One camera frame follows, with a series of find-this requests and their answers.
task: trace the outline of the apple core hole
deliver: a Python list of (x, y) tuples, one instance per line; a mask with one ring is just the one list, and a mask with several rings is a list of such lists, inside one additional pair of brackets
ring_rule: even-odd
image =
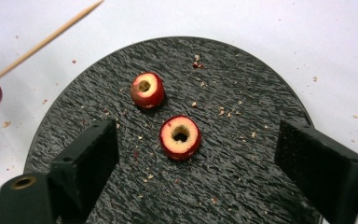
[(148, 81), (141, 81), (141, 83), (139, 83), (139, 91), (141, 92), (146, 92), (150, 89), (150, 83)]
[(175, 128), (172, 132), (172, 138), (176, 142), (185, 142), (187, 138), (190, 136), (190, 131), (187, 127), (181, 125)]

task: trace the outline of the wooden skewer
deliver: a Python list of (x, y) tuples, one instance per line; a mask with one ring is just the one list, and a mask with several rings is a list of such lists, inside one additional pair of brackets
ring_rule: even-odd
[(34, 46), (32, 49), (30, 49), (28, 52), (24, 53), (20, 56), (19, 59), (14, 61), (14, 63), (10, 64), (8, 67), (6, 67), (4, 70), (0, 72), (0, 78), (10, 72), (13, 68), (17, 67), (20, 63), (27, 60), (29, 57), (31, 57), (33, 54), (35, 54), (37, 51), (42, 49), (46, 46), (50, 41), (55, 39), (58, 35), (62, 34), (65, 30), (67, 30), (69, 27), (80, 21), (83, 17), (87, 16), (91, 11), (96, 8), (98, 5), (100, 5), (103, 2), (103, 0), (98, 1), (97, 3), (93, 4), (90, 7), (87, 7), (83, 9), (83, 11), (79, 12), (77, 15), (75, 15), (71, 20), (66, 22), (63, 26), (61, 26), (58, 30), (56, 30), (54, 33), (46, 37), (44, 40), (42, 40), (39, 44)]

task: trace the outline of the black textured surface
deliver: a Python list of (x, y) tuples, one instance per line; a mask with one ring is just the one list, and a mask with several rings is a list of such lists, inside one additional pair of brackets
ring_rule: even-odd
[[(195, 54), (204, 69), (192, 67)], [(130, 97), (131, 82), (142, 71), (163, 79), (166, 99), (153, 111), (141, 111)], [(178, 114), (190, 116), (202, 131), (200, 150), (190, 161), (168, 160), (158, 144), (160, 125)], [(280, 120), (310, 124), (307, 113), (278, 74), (241, 49), (167, 37), (106, 56), (52, 105), (25, 172), (47, 172), (84, 129), (107, 118), (119, 124), (120, 162), (88, 223), (319, 222), (274, 164)]]

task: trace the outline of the apple debris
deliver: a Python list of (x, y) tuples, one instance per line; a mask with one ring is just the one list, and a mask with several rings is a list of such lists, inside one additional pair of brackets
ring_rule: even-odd
[(199, 64), (200, 56), (198, 54), (194, 55), (194, 59), (196, 60), (193, 62), (193, 68), (200, 68), (202, 69), (204, 66), (202, 63)]
[(212, 201), (212, 204), (216, 204), (216, 203), (217, 203), (217, 198), (216, 198), (216, 197), (213, 197), (213, 198), (211, 199), (211, 201)]
[(8, 126), (10, 126), (10, 124), (11, 124), (11, 121), (9, 120), (9, 121), (5, 121), (3, 124), (2, 124), (2, 127), (3, 128), (7, 128)]

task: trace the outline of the apple crumb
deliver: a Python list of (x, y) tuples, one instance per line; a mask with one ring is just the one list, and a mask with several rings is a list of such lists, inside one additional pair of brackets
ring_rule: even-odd
[(217, 203), (217, 198), (216, 198), (216, 197), (213, 197), (213, 198), (211, 199), (211, 201), (212, 201), (212, 204), (216, 204), (216, 203)]
[(4, 124), (2, 124), (2, 127), (7, 128), (8, 126), (10, 126), (10, 124), (11, 124), (11, 121), (10, 121), (10, 120), (9, 120), (9, 121), (5, 121)]

